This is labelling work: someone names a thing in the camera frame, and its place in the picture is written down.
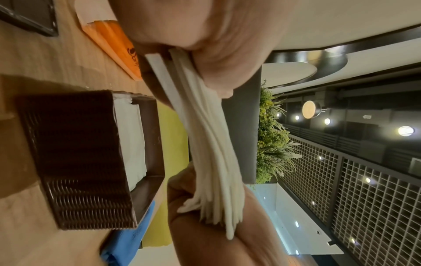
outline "wicker basket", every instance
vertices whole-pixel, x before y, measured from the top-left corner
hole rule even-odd
[[[132,95],[142,116],[147,174],[129,191],[113,93],[16,100],[45,195],[61,229],[136,228],[164,179],[156,100]]]

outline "metal grid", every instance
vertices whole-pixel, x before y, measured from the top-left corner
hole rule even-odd
[[[294,160],[296,171],[284,173],[280,178],[326,223],[338,156],[293,137],[291,139],[301,144],[296,147],[297,153],[303,157]]]
[[[419,266],[420,192],[418,186],[344,159],[332,229],[363,265]]]

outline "blue object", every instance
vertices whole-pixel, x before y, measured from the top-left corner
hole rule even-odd
[[[139,249],[140,242],[148,229],[155,201],[149,206],[144,219],[136,229],[114,231],[101,252],[101,258],[109,266],[128,266]]]

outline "foliage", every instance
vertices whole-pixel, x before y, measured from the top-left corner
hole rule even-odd
[[[260,89],[260,113],[257,141],[256,184],[264,184],[283,176],[284,172],[294,171],[293,159],[301,158],[296,154],[295,146],[290,141],[289,132],[277,121],[276,114],[285,115],[281,108],[282,101],[274,101],[275,97],[264,87]]]

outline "table surface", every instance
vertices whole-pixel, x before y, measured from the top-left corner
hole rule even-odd
[[[81,31],[73,0],[54,2],[59,37],[0,21],[0,265],[103,265],[99,247],[108,234],[57,229],[13,97],[101,89],[150,95]]]

